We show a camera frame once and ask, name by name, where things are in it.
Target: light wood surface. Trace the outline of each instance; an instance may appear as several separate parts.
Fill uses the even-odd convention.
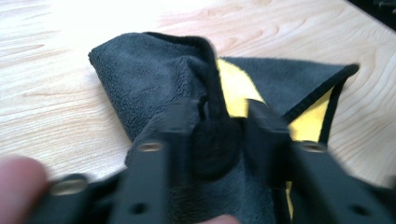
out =
[[[219,56],[360,63],[332,126],[332,154],[380,185],[396,175],[396,34],[341,0],[0,1],[0,157],[52,176],[102,178],[131,142],[88,61],[117,35],[202,35]]]

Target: tabletop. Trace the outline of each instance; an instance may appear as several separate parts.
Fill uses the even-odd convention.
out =
[[[396,175],[396,34],[342,0],[0,0],[0,158],[33,157],[52,177],[122,169],[132,142],[88,53],[145,31],[205,36],[219,56],[359,63],[330,151],[371,183]]]

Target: wooden table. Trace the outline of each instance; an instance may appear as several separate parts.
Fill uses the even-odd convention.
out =
[[[131,146],[88,52],[123,33],[203,35],[219,56],[360,63],[332,126],[353,175],[396,175],[396,34],[345,1],[0,1],[0,157],[101,178]]]

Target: gray cloth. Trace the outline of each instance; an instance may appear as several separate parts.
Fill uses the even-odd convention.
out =
[[[198,100],[206,94],[208,83],[202,74],[210,73],[213,65],[190,37],[154,33],[120,35],[89,56],[134,141],[126,164],[135,146],[158,131],[172,102],[184,97]],[[247,71],[268,105],[288,121],[358,69],[357,65],[294,60],[224,59]],[[232,214],[248,224],[276,223],[273,192],[263,188],[246,167],[241,150],[238,163],[223,178],[172,189],[170,223],[196,223],[221,214]]]

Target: folded cloth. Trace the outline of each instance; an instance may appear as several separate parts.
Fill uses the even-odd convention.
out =
[[[327,142],[342,86],[357,65],[232,57],[216,61],[208,46],[201,37],[143,33],[120,35],[90,52],[91,64],[134,142],[127,165],[134,148],[154,136],[169,105],[180,98],[207,96],[209,114],[224,114],[218,110],[226,106],[232,118],[247,115],[244,98],[262,100],[291,123],[294,139]],[[195,111],[191,125],[201,116]],[[246,167],[241,150],[222,178],[172,189],[170,223],[196,223],[221,214],[242,223],[282,223],[288,214],[278,206],[285,198],[264,188]]]

